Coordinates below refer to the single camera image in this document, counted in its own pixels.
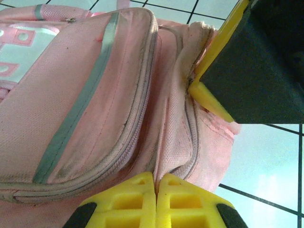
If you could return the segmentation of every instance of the floor tile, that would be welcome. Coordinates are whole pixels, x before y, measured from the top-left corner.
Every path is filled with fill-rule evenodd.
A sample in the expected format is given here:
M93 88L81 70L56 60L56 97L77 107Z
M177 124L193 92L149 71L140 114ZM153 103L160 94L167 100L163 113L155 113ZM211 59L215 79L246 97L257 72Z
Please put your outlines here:
M165 20L173 20L179 23L187 23L188 18L190 16L189 13L180 12L173 9L166 9L157 6L145 5L145 8L151 10L156 18L165 19Z
M132 2L130 7L142 7L143 3ZM116 1L113 0L99 0L96 5L92 8L92 12L111 12L116 10Z
M0 5L0 10L7 8L7 6Z
M201 15L193 14L191 17L190 23L195 22L195 21L204 21L205 24L213 25L216 29L219 29L222 26L222 24L224 23L224 20L219 20L219 19L215 19L215 18L204 17Z
M235 137L223 184L297 210L299 136L245 124Z
M204 0L199 1L195 13L226 19L238 0Z
M91 6L96 2L96 0L81 0L81 1L75 1L75 0L52 0L49 2L50 5L64 5L64 6L74 6L79 7L82 9L89 10Z
M297 227L294 214L220 187L215 194L231 202L249 228Z
M45 4L48 0L4 0L1 3L15 7L34 6Z
M276 124L276 126L287 128L289 130L299 132L299 125L298 124Z
M148 4L192 12L196 0L148 0Z

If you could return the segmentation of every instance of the gray reflective stripe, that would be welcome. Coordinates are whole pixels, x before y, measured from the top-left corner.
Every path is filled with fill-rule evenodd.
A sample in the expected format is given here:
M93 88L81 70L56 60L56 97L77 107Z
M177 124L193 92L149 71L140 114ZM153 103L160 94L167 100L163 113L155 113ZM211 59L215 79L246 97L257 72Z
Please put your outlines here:
M33 183L44 184L47 182L50 174L62 156L62 153L67 146L67 143L70 140L83 112L90 103L110 58L118 22L118 15L118 13L112 14L110 21L105 28L101 52L95 62L91 75L82 88L73 107L66 115L58 131L55 133L51 142L47 146L47 149L36 169Z
M35 17L37 20L44 20L42 15L41 15L41 7L42 7L42 4L39 4L36 6L35 10L34 10L34 13L35 13Z

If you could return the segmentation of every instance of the white tile floor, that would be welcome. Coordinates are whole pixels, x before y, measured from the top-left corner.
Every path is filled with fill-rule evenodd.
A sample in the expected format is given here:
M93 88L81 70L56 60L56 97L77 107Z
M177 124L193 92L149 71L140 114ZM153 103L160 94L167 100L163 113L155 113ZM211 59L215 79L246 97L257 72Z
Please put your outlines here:
M237 0L137 0L156 17L181 23L205 21L220 28ZM4 0L0 10L41 3L97 11L115 0ZM302 222L302 126L244 125L236 137L230 168L216 194L235 205L249 228L304 228Z

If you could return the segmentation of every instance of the yellow plastic part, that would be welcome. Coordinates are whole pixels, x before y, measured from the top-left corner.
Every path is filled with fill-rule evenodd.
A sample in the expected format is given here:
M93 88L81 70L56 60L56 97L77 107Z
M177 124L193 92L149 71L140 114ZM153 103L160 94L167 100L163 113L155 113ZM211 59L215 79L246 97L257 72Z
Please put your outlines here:
M189 93L201 106L223 118L227 122L232 122L234 120L220 104L220 102L204 86L204 84L200 82L200 78L230 40L232 34L243 17L243 12L248 4L249 0L238 1L222 27L219 29L217 36L212 41L204 58L196 67L195 74L197 77L189 87Z
M156 203L152 173L144 172L79 206L97 207L85 228L226 228L217 210L227 200L172 174L160 182Z
M234 208L227 200L166 174L157 198L156 227L226 228L216 207L219 203Z
M90 202L97 207L85 228L155 228L156 196L150 172L93 195L80 206Z

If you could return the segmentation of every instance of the zipper pull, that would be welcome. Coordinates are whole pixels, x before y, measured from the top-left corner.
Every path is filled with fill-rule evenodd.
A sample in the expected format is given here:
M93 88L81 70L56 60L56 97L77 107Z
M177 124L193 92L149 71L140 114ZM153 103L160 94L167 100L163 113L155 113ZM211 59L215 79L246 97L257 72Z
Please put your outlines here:
M69 24L76 22L76 18L65 18L64 20L62 20L64 22L67 22Z

